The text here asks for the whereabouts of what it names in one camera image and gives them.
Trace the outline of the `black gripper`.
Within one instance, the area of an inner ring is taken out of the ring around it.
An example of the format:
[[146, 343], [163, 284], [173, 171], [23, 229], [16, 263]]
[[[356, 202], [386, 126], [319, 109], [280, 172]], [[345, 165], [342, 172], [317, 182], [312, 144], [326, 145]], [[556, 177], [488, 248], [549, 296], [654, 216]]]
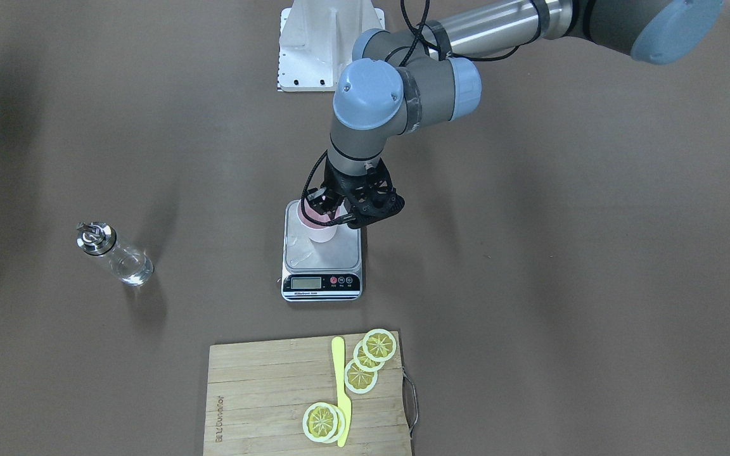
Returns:
[[356, 210], [368, 207], [369, 182], [365, 175], [351, 176], [325, 167], [322, 188], [305, 191], [305, 212], [311, 219], [336, 219], [345, 200]]

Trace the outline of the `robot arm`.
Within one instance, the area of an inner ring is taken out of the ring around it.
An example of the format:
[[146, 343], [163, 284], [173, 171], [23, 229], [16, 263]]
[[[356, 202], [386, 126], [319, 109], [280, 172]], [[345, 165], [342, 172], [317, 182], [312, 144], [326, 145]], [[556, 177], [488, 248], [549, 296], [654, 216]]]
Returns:
[[441, 20], [427, 11], [405, 32], [371, 29], [355, 41], [333, 96], [324, 178], [298, 210], [316, 226], [353, 229], [393, 217], [405, 202], [381, 158], [392, 136], [469, 115], [481, 99], [477, 63], [509, 58], [540, 39], [576, 37], [666, 65], [712, 29], [721, 1], [499, 1]]

